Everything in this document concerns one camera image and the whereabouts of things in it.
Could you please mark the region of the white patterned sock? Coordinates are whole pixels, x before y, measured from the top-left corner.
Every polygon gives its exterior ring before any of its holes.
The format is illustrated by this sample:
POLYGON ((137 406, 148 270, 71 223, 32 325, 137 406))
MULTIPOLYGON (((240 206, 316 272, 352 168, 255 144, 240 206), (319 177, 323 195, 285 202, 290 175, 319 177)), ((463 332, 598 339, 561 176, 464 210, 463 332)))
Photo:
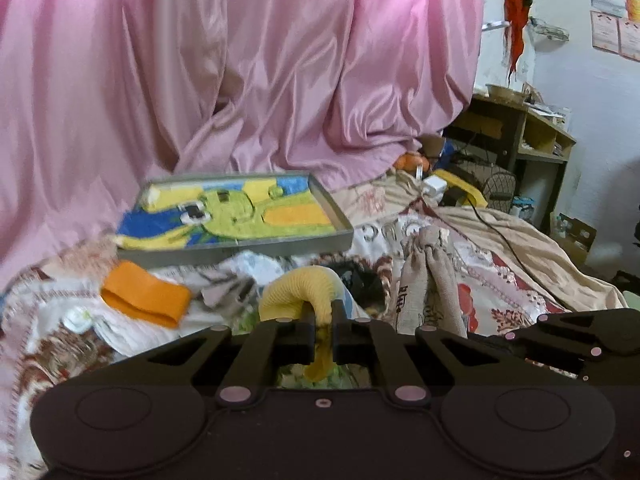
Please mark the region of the white patterned sock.
POLYGON ((166 266, 151 274, 186 286, 208 308, 233 311, 251 302, 284 270, 280 260, 244 250, 212 266, 166 266))

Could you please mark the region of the grey tray with cartoon liner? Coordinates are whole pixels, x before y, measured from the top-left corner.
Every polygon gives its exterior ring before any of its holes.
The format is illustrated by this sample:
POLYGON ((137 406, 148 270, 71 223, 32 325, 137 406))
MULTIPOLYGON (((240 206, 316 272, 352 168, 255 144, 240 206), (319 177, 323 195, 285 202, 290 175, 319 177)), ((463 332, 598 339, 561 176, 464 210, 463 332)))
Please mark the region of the grey tray with cartoon liner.
POLYGON ((309 172, 211 174, 146 182, 115 234, 117 255, 145 269, 344 252, 354 228, 309 172))

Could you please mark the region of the pink satin curtain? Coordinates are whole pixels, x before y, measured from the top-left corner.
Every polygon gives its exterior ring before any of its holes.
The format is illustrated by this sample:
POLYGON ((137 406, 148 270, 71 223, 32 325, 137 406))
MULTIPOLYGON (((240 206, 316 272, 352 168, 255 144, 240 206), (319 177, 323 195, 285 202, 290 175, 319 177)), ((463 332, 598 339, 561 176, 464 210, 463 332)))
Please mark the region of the pink satin curtain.
POLYGON ((166 174, 373 179, 469 104, 484 0, 1 0, 1 278, 166 174))

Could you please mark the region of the white charger adapter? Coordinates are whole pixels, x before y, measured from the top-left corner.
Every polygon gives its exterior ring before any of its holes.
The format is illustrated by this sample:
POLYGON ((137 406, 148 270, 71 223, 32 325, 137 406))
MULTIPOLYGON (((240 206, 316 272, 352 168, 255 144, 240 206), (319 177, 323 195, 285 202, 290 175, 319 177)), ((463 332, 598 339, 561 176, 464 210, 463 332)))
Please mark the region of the white charger adapter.
POLYGON ((422 193, 431 198, 441 196, 446 192, 447 188, 447 181, 436 176, 436 174, 431 174, 422 180, 422 193))

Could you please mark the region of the orange plush toy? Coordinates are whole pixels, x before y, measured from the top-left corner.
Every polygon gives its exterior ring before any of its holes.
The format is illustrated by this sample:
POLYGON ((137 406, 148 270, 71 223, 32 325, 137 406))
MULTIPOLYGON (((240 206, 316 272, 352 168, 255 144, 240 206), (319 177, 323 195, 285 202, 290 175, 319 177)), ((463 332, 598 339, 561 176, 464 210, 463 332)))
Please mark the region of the orange plush toy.
POLYGON ((396 162, 393 163, 393 167, 396 170, 408 172, 409 174, 415 174, 418 169, 427 171, 431 167, 430 161, 418 152, 405 152, 400 155, 396 162))

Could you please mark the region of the papers on wall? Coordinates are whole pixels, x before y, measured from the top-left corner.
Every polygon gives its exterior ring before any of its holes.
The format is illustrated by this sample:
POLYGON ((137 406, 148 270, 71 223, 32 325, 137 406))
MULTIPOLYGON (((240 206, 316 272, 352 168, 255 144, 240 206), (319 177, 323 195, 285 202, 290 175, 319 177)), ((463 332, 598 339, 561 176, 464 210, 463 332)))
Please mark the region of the papers on wall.
POLYGON ((639 0, 590 0, 592 46, 639 61, 639 0))

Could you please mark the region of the grey socks pair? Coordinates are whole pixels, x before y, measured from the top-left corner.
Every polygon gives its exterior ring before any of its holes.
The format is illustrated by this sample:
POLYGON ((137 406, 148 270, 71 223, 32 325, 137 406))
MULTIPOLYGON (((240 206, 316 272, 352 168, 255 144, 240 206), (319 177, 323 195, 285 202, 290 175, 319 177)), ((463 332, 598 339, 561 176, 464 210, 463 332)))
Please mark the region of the grey socks pair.
POLYGON ((468 336, 447 230, 424 226, 408 240, 395 314, 396 332, 403 335, 413 335, 419 327, 427 326, 468 336))

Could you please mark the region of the floral bed sheet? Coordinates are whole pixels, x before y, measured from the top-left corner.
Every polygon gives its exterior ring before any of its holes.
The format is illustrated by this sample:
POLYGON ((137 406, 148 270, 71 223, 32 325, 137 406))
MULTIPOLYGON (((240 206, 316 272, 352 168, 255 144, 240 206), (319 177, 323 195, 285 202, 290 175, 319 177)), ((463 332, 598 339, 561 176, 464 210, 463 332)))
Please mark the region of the floral bed sheet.
MULTIPOLYGON (((390 318, 405 262, 405 247, 424 226, 448 231, 460 307, 468 329, 503 334, 529 326, 539 315, 563 310, 553 297, 527 285, 518 272, 490 250, 475 245, 444 220, 434 200, 403 184, 372 183, 335 194, 355 228, 346 252, 276 258, 284 272, 299 266, 347 268, 371 273, 378 282, 372 299, 356 294, 360 308, 390 318), (373 203, 364 199, 367 192, 373 203)), ((115 265, 115 245, 103 234, 67 249, 23 272, 2 300, 1 320, 1 474, 6 479, 37 479, 46 465, 32 440, 28 420, 41 393, 81 373, 167 344, 215 323, 237 334, 258 319, 259 294, 238 310, 206 307, 194 299, 175 330, 127 321, 104 306, 98 288, 115 265)))

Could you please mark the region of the orange sock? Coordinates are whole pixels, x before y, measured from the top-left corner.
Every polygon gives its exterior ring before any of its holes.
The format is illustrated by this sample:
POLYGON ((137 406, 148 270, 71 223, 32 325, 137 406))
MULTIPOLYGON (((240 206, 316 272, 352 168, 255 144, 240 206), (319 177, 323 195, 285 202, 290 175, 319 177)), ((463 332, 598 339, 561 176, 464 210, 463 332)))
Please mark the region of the orange sock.
POLYGON ((156 278, 130 261, 122 261, 111 270, 100 295, 120 313, 166 328, 178 327, 192 298, 186 286, 156 278))

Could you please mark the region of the red orange hanging cloth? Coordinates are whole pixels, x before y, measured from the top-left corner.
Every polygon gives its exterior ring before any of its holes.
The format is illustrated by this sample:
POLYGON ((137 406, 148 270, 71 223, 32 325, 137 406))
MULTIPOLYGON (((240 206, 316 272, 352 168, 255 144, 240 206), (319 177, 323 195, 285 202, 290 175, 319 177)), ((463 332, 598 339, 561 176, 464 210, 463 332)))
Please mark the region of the red orange hanging cloth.
POLYGON ((504 0, 504 17, 509 23, 504 33, 509 50, 508 81, 518 68, 518 60, 525 50, 524 28, 529 20, 530 7, 533 0, 504 0))

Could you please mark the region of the wooden shelf unit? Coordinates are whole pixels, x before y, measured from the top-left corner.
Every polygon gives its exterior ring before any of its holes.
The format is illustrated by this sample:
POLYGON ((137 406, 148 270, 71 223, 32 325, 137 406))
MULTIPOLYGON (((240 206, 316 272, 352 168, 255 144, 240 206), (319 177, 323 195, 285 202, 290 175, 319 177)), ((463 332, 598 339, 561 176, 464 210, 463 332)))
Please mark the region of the wooden shelf unit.
POLYGON ((476 94, 444 137, 488 154, 516 179, 515 194, 535 200, 533 224, 548 232, 576 140, 526 104, 476 94))

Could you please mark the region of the beige blanket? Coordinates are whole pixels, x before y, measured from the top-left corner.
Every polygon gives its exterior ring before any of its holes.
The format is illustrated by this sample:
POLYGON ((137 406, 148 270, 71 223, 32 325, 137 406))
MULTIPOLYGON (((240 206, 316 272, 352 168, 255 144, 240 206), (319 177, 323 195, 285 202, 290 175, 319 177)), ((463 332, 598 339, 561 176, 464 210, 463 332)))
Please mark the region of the beige blanket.
POLYGON ((470 206, 437 207, 435 214, 475 245, 500 257, 527 285, 553 297, 567 310, 627 307, 614 285, 582 273, 557 242, 520 218, 470 206))

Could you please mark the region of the yellow sock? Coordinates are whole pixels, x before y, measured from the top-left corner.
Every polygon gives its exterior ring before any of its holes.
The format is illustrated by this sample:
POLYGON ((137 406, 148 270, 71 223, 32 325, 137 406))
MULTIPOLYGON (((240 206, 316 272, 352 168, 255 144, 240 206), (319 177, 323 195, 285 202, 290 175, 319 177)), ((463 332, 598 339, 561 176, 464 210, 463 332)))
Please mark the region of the yellow sock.
POLYGON ((262 322, 290 318, 300 320, 303 306, 310 304, 316 322, 314 362, 304 375, 308 382, 321 382, 333 366, 332 304, 343 300, 343 285, 338 276, 325 266, 302 266, 283 274, 262 292, 258 306, 262 322))

